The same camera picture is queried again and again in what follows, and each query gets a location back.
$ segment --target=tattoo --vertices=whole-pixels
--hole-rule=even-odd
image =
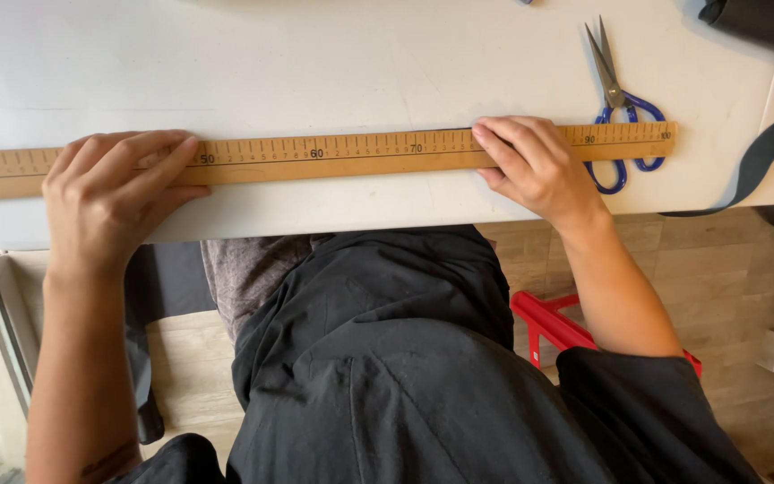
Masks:
[[[138,449],[135,437],[124,442],[120,447],[102,457],[101,460],[83,467],[80,477],[86,478],[100,470],[121,467],[133,458],[129,452],[133,449]]]

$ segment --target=blue scissor handle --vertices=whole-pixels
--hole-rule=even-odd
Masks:
[[[661,114],[661,111],[659,108],[651,104],[649,101],[644,101],[643,99],[640,99],[639,97],[636,97],[632,94],[629,94],[626,91],[622,91],[623,96],[625,96],[626,99],[629,100],[630,103],[632,103],[631,106],[626,108],[626,114],[629,116],[629,122],[638,122],[638,113],[635,111],[635,108],[641,108],[648,113],[650,113],[651,116],[653,116],[653,119],[656,121],[664,121],[665,115]],[[638,167],[638,170],[641,171],[653,171],[661,166],[662,163],[665,162],[665,157],[661,156],[655,160],[650,165],[647,165],[644,163],[643,158],[636,158],[635,159],[635,165]]]
[[[596,118],[596,122],[594,124],[608,124],[611,122],[611,112],[613,112],[614,109],[612,108],[602,108],[602,116],[598,116]],[[596,175],[593,173],[593,163],[589,161],[584,162],[584,167],[587,169],[587,172],[590,173],[590,178],[593,179],[593,182],[596,183],[596,189],[601,194],[615,194],[618,191],[622,190],[623,187],[626,185],[626,164],[623,162],[623,160],[611,160],[614,163],[614,168],[617,170],[617,181],[611,185],[610,187],[603,187],[601,184],[599,184],[599,181],[596,179]]]

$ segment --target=person's left hand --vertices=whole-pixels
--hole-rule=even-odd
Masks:
[[[136,248],[205,186],[169,188],[199,143],[180,130],[94,134],[65,147],[43,183],[50,229],[47,277],[119,282]],[[171,153],[148,170],[145,156]]]

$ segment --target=black shirt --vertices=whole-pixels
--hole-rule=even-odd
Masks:
[[[753,482],[684,358],[582,348],[561,386],[512,352],[470,225],[344,233],[244,325],[226,465],[178,436],[115,482]]]

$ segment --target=wooden floor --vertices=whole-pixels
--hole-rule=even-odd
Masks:
[[[548,223],[478,227],[497,242],[512,291],[543,297],[574,292],[563,245]],[[684,347],[704,362],[702,383],[719,423],[758,470],[774,471],[774,374],[753,363],[764,330],[774,326],[774,228],[748,208],[695,219],[619,216],[617,227]],[[25,289],[27,305],[39,318],[35,298],[44,256],[15,256],[25,266],[23,284],[34,286]],[[580,310],[568,315],[581,320]],[[515,350],[527,358],[524,323],[517,322],[515,335]],[[197,432],[214,443],[223,467],[243,412],[231,388],[231,344],[216,312],[158,321],[149,345],[167,433],[143,448],[145,457],[174,435]],[[554,356],[549,346],[543,362]]]

